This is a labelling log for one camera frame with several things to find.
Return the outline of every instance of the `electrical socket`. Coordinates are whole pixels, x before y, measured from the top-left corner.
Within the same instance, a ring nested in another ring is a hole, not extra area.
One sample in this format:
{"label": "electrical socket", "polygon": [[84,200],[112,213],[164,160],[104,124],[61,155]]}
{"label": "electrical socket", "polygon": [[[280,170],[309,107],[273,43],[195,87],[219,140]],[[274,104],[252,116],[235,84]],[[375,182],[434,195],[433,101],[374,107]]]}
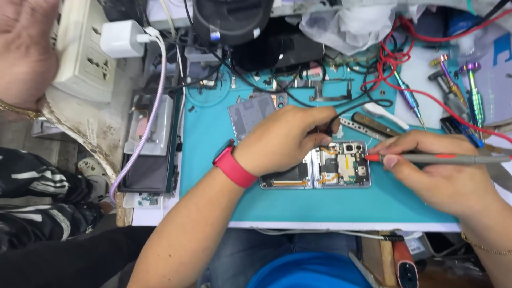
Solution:
{"label": "electrical socket", "polygon": [[99,45],[107,22],[97,0],[64,2],[55,45],[60,63],[55,87],[83,99],[110,102],[116,61]]}

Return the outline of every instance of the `purple braided cable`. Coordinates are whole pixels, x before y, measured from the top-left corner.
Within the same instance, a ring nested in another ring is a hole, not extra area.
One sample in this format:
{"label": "purple braided cable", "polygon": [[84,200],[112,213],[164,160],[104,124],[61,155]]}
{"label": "purple braided cable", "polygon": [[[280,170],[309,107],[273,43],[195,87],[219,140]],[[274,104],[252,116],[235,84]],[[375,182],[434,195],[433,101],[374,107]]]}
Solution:
{"label": "purple braided cable", "polygon": [[160,49],[162,50],[162,74],[160,75],[160,85],[158,86],[157,91],[157,98],[155,99],[155,104],[153,105],[153,110],[151,111],[151,115],[149,120],[147,121],[146,130],[144,131],[144,134],[142,135],[142,138],[139,141],[139,144],[135,148],[135,151],[133,152],[133,155],[130,157],[130,160],[126,165],[124,166],[123,170],[119,173],[116,180],[112,183],[112,186],[110,186],[110,192],[109,195],[112,198],[112,201],[116,201],[114,197],[114,193],[117,189],[117,186],[119,183],[121,183],[121,180],[126,175],[128,170],[132,167],[133,163],[139,157],[140,152],[142,151],[142,148],[144,147],[144,144],[146,144],[147,139],[150,137],[151,132],[151,126],[153,125],[153,121],[155,120],[155,117],[157,115],[158,106],[160,105],[160,98],[162,98],[163,94],[163,87],[165,83],[165,69],[167,68],[167,55],[165,55],[165,47],[163,43],[159,43]]}

